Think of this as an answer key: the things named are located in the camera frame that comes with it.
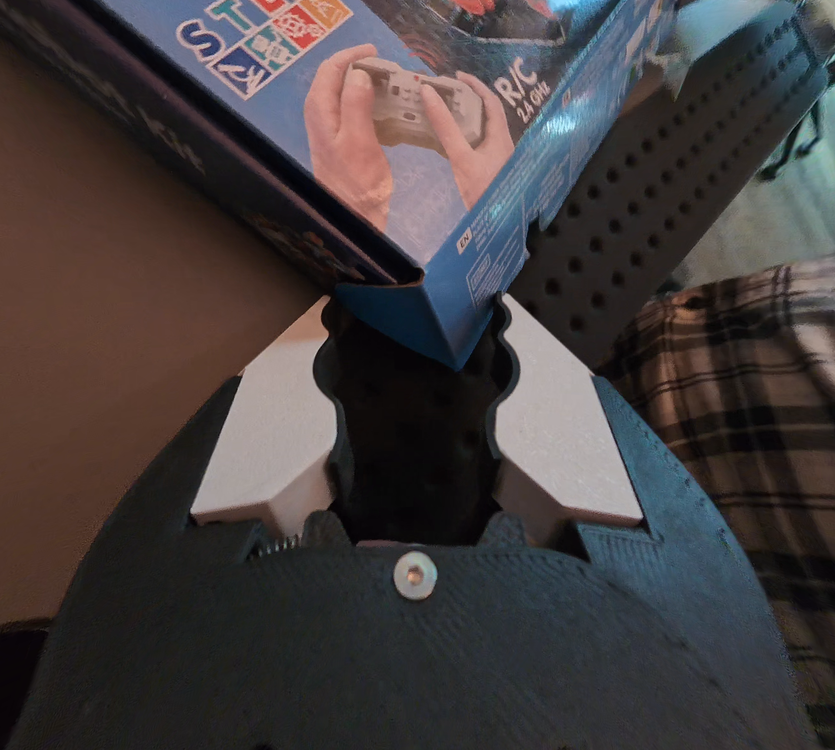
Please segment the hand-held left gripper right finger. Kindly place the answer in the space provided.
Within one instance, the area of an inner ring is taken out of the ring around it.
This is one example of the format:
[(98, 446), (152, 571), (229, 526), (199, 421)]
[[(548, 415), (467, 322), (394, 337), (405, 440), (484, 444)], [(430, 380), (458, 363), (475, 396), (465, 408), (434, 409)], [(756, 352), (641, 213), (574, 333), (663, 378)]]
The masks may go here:
[(499, 296), (498, 306), (513, 370), (494, 414), (496, 502), (537, 547), (569, 521), (639, 527), (644, 515), (593, 373), (515, 298)]

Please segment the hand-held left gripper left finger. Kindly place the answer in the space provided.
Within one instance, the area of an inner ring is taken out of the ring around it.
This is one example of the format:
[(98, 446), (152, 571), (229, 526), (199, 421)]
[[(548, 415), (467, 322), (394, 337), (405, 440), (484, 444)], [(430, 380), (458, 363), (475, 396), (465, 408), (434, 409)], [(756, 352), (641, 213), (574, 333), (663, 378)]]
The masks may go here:
[(322, 296), (240, 374), (191, 506), (198, 525), (255, 519), (273, 536), (300, 536), (308, 516), (331, 505), (337, 410), (314, 376), (328, 302)]

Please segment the blue cardboard kit box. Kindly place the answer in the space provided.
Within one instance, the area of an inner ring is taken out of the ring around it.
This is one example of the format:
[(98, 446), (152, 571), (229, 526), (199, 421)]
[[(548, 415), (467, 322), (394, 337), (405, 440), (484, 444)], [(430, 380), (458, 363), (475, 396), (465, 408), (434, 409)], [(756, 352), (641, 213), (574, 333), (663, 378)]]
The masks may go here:
[(2, 33), (457, 370), (677, 2), (2, 0)]

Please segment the person's plaid shirt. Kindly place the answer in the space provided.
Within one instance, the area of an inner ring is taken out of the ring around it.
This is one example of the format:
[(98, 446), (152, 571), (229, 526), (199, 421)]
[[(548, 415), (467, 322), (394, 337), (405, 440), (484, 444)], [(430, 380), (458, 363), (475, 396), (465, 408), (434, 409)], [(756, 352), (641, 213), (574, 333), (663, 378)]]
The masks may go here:
[(595, 371), (722, 512), (833, 748), (833, 255), (656, 297)]

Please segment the black perforated chair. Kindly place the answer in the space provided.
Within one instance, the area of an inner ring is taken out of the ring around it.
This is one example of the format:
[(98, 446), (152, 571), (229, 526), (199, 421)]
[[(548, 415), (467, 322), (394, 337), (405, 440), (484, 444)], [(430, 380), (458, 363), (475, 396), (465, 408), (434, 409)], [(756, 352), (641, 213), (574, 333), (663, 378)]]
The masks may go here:
[[(615, 124), (509, 288), (587, 368), (822, 94), (833, 25), (812, 0), (770, 3), (700, 57), (680, 96)], [(353, 542), (469, 545), (494, 498), (498, 401), (512, 363), (498, 299), (458, 372), (384, 337), (335, 299), (316, 376), (337, 401), (331, 505)]]

